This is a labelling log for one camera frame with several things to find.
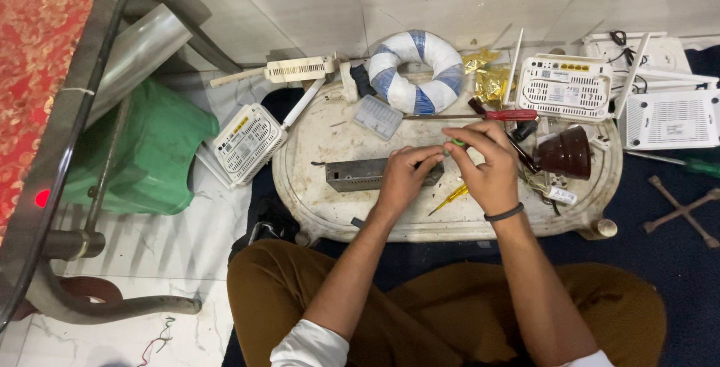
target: red-handled screwdriver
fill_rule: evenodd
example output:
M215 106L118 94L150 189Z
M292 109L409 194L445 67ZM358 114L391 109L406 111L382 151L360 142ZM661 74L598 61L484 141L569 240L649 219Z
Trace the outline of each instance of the red-handled screwdriver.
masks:
M488 111L486 114L468 115L408 115L402 117L404 120L452 120L462 118L485 118L499 121L531 121L537 118L535 110L500 110Z

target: red patterned fabric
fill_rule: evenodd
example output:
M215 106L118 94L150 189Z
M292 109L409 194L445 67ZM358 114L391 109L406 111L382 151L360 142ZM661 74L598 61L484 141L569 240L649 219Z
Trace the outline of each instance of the red patterned fabric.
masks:
M93 0L0 0L0 244Z

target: red light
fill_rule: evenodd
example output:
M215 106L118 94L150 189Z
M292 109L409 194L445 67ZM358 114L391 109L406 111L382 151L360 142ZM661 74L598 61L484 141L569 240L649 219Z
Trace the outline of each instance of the red light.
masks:
M37 206L44 208L48 203L48 197L50 196L50 190L43 190L35 196L35 203Z

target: brown pants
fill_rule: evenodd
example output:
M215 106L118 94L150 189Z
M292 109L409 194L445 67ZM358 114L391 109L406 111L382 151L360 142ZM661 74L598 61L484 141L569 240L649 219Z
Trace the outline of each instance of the brown pants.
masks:
M229 304L248 366L269 366L270 351L300 320L334 264L279 240L258 241L235 256L228 270ZM556 270L615 366L657 364L665 308L653 286L596 263ZM348 363L445 367L525 354L503 267L463 262L384 294L373 286Z

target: screwdriver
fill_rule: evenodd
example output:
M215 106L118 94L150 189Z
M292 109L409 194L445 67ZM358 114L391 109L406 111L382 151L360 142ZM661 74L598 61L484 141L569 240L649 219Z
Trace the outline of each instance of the screwdriver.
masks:
M455 191L453 191L452 194L450 194L447 198L445 198L445 201L443 201L442 204L440 204L439 206L437 206L437 208L435 208L435 209L434 209L430 214L428 214L427 216L430 216L430 215L432 215L432 214L435 214L435 211L437 211L438 209L442 208L445 204L453 201L455 198L458 198L458 197L462 196L462 195L465 194L465 193L467 193L467 184L464 184L464 183L463 183L462 186L457 187L457 189L456 189Z
M627 154L631 154L633 156L644 157L646 159L658 160L660 162L672 163L674 165L684 166L685 169L687 169L689 172L703 173L706 175L710 175L714 178L720 178L720 165L718 165L716 163L707 163L702 160L692 159L692 158L687 159L687 160L672 159L670 157L657 156L655 154L642 153L639 151L625 151L625 152L627 152Z
M538 112L535 110L500 110L487 111L485 114L466 114L466 115L408 115L402 117L404 120L450 120L461 118L485 118L488 120L499 121L530 121L537 118Z

